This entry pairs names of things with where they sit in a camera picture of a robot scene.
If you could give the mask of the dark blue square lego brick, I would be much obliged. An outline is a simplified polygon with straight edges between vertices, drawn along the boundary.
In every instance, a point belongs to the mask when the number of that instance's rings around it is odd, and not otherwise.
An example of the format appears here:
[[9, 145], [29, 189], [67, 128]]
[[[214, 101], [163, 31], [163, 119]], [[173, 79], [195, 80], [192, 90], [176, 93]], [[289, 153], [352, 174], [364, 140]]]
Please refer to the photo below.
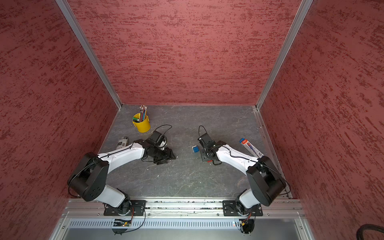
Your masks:
[[199, 152], [199, 151], [200, 151], [200, 150], [199, 150], [199, 147], [198, 147], [198, 146], [193, 146], [193, 151], [194, 151], [194, 153]]

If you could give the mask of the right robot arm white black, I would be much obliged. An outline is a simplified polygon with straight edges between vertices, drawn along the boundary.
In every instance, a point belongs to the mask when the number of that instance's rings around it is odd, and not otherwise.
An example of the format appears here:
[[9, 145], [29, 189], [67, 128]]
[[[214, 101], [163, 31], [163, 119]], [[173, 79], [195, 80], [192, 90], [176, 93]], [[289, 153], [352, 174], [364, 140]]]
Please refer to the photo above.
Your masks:
[[247, 176], [250, 188], [235, 200], [237, 212], [246, 216], [256, 205], [270, 206], [288, 183], [267, 156], [252, 157], [239, 152], [223, 142], [199, 139], [203, 147], [202, 158], [228, 164]]

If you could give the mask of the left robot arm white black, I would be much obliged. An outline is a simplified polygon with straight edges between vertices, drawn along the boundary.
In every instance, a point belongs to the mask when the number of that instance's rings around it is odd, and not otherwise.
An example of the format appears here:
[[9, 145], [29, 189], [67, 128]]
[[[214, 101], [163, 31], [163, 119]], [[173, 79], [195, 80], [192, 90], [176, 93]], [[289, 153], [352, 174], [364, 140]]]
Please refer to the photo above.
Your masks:
[[132, 213], [131, 198], [125, 192], [107, 184], [107, 178], [114, 170], [131, 162], [152, 158], [156, 165], [175, 160], [176, 155], [166, 143], [159, 146], [148, 140], [137, 140], [127, 147], [102, 154], [89, 152], [83, 156], [70, 175], [67, 185], [86, 202], [97, 201], [106, 205], [119, 216]]

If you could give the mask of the yellow pencil cup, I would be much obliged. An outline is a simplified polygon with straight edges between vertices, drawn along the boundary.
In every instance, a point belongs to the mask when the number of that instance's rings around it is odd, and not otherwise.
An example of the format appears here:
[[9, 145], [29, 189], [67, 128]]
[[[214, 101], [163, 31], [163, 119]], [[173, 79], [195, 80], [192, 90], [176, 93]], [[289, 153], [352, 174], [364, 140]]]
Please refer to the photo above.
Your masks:
[[142, 122], [135, 121], [135, 119], [139, 119], [140, 116], [141, 116], [140, 113], [135, 114], [133, 116], [133, 124], [134, 124], [134, 126], [137, 128], [137, 130], [140, 133], [146, 133], [146, 132], [148, 132], [151, 129], [151, 124], [150, 124], [149, 117], [146, 116], [146, 118]]

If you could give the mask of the coloured pencils in cup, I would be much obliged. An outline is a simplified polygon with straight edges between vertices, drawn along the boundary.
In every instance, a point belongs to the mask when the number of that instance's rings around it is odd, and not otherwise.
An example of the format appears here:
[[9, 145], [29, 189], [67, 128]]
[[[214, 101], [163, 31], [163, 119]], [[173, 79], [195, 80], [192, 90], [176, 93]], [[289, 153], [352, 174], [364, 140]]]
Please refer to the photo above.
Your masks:
[[140, 122], [143, 122], [146, 119], [147, 115], [147, 106], [141, 105], [140, 106]]

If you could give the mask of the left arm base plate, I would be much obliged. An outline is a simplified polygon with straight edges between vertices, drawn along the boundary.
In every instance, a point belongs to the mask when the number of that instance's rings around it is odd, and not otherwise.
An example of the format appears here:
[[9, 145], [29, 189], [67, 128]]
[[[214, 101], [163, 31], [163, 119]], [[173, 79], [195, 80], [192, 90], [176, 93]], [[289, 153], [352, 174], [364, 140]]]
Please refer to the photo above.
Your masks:
[[145, 200], [130, 200], [124, 201], [118, 208], [114, 208], [108, 204], [104, 204], [104, 216], [128, 218], [132, 216], [143, 216], [147, 201]]

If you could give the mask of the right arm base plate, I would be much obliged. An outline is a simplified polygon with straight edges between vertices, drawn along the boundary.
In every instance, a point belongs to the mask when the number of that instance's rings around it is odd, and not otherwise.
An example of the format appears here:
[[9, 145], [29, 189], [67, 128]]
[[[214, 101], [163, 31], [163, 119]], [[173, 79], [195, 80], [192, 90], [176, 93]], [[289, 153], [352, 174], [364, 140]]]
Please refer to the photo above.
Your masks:
[[225, 217], [242, 216], [262, 217], [263, 210], [260, 204], [246, 208], [240, 201], [223, 201], [223, 212]]

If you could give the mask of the aluminium front rail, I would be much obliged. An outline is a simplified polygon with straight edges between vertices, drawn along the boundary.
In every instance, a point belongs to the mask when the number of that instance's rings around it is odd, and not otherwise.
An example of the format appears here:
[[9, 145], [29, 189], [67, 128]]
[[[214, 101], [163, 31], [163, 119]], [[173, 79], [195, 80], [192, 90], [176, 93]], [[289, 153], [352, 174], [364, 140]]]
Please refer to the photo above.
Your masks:
[[[245, 219], [236, 208], [225, 207], [223, 201], [229, 198], [154, 198], [134, 197], [133, 201], [145, 201], [146, 215], [150, 219]], [[62, 218], [101, 219], [104, 216], [104, 205], [100, 202], [85, 202], [81, 199], [70, 199], [65, 207]], [[258, 219], [305, 219], [305, 211], [300, 200], [279, 198], [269, 207], [257, 207], [262, 216], [252, 213]]]

